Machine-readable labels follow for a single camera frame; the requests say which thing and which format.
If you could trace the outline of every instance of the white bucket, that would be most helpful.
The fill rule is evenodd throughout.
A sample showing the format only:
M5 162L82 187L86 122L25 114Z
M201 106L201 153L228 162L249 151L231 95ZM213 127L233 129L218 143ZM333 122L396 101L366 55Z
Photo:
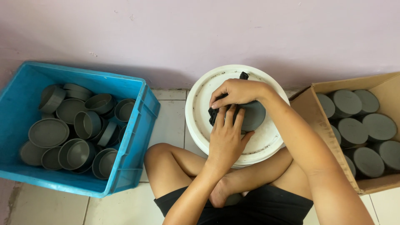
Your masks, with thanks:
M246 72L249 75L249 80L262 81L269 84L289 104L282 87L261 70L244 65L226 65L209 71L194 84L187 97L185 107L189 133L197 146L207 155L212 130L212 126L208 121L210 119L208 109L211 94L225 80L239 78L242 72ZM255 132L242 155L235 162L234 167L239 168L261 162L271 157L284 146L283 140L268 112L265 115L264 122Z

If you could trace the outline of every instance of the black shorts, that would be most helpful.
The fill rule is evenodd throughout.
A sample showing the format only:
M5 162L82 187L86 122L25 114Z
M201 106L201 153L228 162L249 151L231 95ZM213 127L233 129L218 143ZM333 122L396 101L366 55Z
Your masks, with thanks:
M154 200L164 217L186 188ZM263 185L250 191L236 205L214 208L208 200L197 224L301 225L313 204L299 195Z

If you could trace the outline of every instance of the person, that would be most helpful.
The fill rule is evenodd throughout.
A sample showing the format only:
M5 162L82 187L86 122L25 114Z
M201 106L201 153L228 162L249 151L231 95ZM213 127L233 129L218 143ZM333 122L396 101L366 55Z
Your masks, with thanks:
M216 100L222 94L228 96ZM233 170L254 134L241 138L245 112L240 109L233 123L235 104L253 100L265 107L286 147ZM219 112L207 159L165 143L146 152L144 164L163 224L297 225L315 204L321 225L373 225L328 146L271 86L226 80L212 93L210 107ZM224 207L229 195L247 191L237 204Z

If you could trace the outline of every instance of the hand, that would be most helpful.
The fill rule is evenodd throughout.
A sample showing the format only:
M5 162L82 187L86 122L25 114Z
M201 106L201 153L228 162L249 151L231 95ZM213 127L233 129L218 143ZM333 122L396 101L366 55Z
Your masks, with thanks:
M220 108L229 104L244 104L261 97L262 90L270 87L268 84L252 80L228 79L219 86L211 95L210 107ZM217 98L228 93L228 96Z
M254 131L240 138L241 127L244 118L244 109L241 108L233 125L233 115L236 105L232 105L228 111L226 107L219 109L214 127L210 136L210 147L207 161L217 168L215 172L222 176L231 168L242 154L247 142L249 142Z

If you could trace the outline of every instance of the knee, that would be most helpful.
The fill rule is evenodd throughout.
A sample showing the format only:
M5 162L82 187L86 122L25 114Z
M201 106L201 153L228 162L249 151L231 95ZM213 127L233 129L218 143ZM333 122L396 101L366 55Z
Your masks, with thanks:
M158 143L158 144L152 145L150 148L147 149L147 151L144 155L144 164L146 165L149 162L156 161L157 159L160 159L165 154L170 154L171 146L172 145L167 144L167 143Z

